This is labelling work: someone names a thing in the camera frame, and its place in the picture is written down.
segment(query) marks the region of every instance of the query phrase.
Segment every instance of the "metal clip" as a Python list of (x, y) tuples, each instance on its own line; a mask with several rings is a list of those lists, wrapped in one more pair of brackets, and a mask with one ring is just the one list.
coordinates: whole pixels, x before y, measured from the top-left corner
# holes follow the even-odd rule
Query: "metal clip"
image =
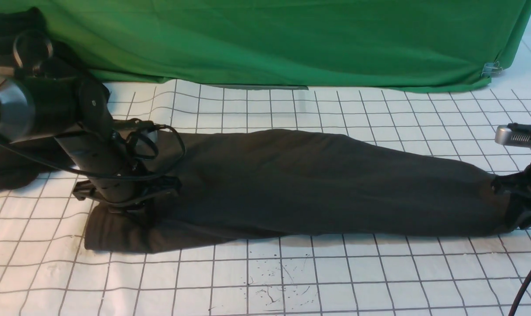
[(482, 77), (491, 77), (492, 75), (498, 75), (503, 71), (503, 68), (499, 65), (499, 62), (488, 62), (484, 65), (481, 71)]

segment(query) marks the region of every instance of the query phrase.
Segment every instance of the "cable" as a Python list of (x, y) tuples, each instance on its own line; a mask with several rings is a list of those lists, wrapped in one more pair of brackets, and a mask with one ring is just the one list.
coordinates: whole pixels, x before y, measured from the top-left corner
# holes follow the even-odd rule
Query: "cable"
[(518, 304), (520, 304), (520, 300), (522, 299), (522, 296), (526, 292), (526, 289), (528, 288), (530, 281), (531, 281), (531, 269), (530, 269), (530, 272), (528, 272), (528, 275), (526, 275), (524, 282), (522, 282), (520, 289), (518, 290), (517, 296), (515, 297), (514, 302), (509, 311), (509, 316), (514, 316), (514, 314), (517, 312)]
[(12, 146), (9, 143), (6, 143), (0, 139), (0, 146), (4, 148), (5, 150), (9, 150), (11, 152), (14, 152), (15, 154), (19, 154), (20, 156), (23, 156), (24, 158), (27, 158), (33, 162), (37, 162), (39, 164), (46, 165), (53, 169), (58, 169), (61, 171), (70, 172), (72, 174), (77, 174), (79, 176), (87, 176), (89, 178), (98, 178), (98, 179), (106, 179), (106, 180), (122, 180), (122, 181), (148, 181), (148, 180), (154, 180), (155, 178), (160, 178), (161, 176), (167, 175), (173, 168), (179, 164), (179, 162), (185, 157), (185, 153), (187, 150), (185, 149), (185, 144), (183, 143), (183, 140), (179, 133), (175, 130), (175, 128), (168, 126), (168, 125), (158, 125), (156, 126), (155, 130), (162, 130), (162, 129), (168, 129), (176, 136), (179, 142), (179, 146), (182, 149), (182, 154), (179, 156), (177, 160), (175, 160), (173, 163), (171, 163), (169, 166), (165, 168), (161, 168), (160, 170), (157, 170), (157, 172), (151, 172), (151, 174), (146, 176), (113, 176), (111, 174), (102, 174), (102, 173), (95, 173), (95, 172), (85, 172), (82, 170), (76, 170), (75, 168), (69, 168), (66, 166), (57, 165), (54, 162), (50, 162), (48, 160), (45, 160), (43, 158), (39, 158), (36, 156), (33, 156), (33, 154), (29, 154), (23, 150), (19, 150), (15, 146)]

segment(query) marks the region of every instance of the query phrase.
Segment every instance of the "grid paper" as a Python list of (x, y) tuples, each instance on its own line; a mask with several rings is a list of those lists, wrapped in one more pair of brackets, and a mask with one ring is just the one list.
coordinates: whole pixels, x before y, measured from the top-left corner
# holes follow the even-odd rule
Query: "grid paper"
[[(181, 80), (109, 84), (115, 118), (187, 133), (284, 128), (509, 174), (531, 150), (494, 143), (531, 124), (531, 89), (415, 94), (375, 88), (225, 90)], [(505, 316), (531, 267), (531, 229), (489, 238), (292, 236), (154, 255), (83, 248), (91, 201), (76, 176), (0, 194), (0, 314)], [(531, 285), (518, 316), (531, 316)]]

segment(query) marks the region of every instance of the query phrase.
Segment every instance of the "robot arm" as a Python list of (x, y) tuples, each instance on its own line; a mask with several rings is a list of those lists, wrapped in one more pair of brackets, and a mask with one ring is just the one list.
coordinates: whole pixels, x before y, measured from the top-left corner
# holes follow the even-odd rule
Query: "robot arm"
[[(154, 174), (143, 164), (157, 156), (147, 134), (167, 127), (113, 120), (103, 92), (87, 79), (0, 75), (0, 146), (14, 151), (9, 144), (54, 137), (89, 179), (75, 185), (76, 198), (107, 204), (111, 212), (144, 215), (148, 226), (153, 223), (151, 198), (177, 194), (181, 187), (178, 178)], [(138, 142), (153, 155), (137, 154)], [(180, 144), (185, 154), (181, 139)]]

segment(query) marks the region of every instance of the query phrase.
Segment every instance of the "black cloth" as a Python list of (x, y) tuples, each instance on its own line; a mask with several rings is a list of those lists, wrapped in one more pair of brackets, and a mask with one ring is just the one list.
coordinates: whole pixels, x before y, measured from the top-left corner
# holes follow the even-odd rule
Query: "black cloth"
[[(187, 155), (171, 176), (178, 198), (155, 199), (157, 225), (145, 229), (98, 205), (85, 247), (162, 252), (292, 234), (386, 233), (489, 236), (512, 231), (509, 196), (492, 174), (456, 160), (377, 147), (348, 136), (267, 130), (181, 134)], [(151, 170), (179, 155), (159, 132)]]
[[(37, 8), (14, 14), (0, 14), (0, 66), (17, 67), (13, 56), (13, 44), (19, 34), (29, 30), (39, 30), (47, 34), (45, 19)], [(45, 44), (34, 39), (33, 36), (30, 39), (23, 38), (18, 45), (19, 55), (24, 63), (35, 62), (40, 60), (38, 58), (41, 56), (46, 56)], [(110, 94), (109, 90), (89, 73), (77, 54), (63, 42), (52, 39), (51, 41), (53, 42), (53, 57), (42, 64), (43, 75), (54, 79), (89, 78), (101, 87), (107, 101)], [(66, 152), (59, 146), (59, 143), (52, 137), (19, 142), (13, 145), (62, 166), (74, 165)], [(0, 190), (25, 187), (35, 180), (39, 173), (51, 171), (53, 171), (52, 168), (0, 148)]]

